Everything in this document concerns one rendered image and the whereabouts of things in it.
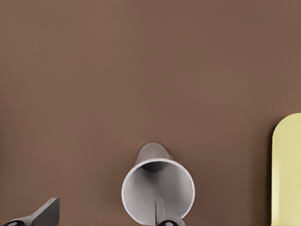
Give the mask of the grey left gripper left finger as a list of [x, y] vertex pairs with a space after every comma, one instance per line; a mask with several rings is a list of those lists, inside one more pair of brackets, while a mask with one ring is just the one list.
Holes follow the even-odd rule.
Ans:
[[57, 226], [60, 217], [60, 200], [51, 198], [33, 214], [13, 219], [3, 226]]

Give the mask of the pale yellow tray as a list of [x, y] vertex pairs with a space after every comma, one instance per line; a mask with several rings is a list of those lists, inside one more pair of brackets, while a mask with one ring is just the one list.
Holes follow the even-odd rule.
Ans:
[[271, 226], [301, 226], [301, 113], [273, 132]]

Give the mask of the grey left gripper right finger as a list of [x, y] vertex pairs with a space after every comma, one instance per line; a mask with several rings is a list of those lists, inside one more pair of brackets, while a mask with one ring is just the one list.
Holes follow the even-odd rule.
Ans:
[[162, 198], [156, 198], [155, 200], [155, 214], [156, 226], [186, 226], [182, 219], [166, 214], [164, 200]]

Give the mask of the white IKEA cup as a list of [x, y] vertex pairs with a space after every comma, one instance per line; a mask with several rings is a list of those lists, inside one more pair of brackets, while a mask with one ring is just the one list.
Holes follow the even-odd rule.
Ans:
[[156, 226], [156, 198], [164, 200], [168, 216], [184, 221], [195, 200], [195, 185], [188, 170], [173, 159], [165, 146], [147, 143], [139, 150], [133, 168], [123, 181], [121, 198], [135, 222]]

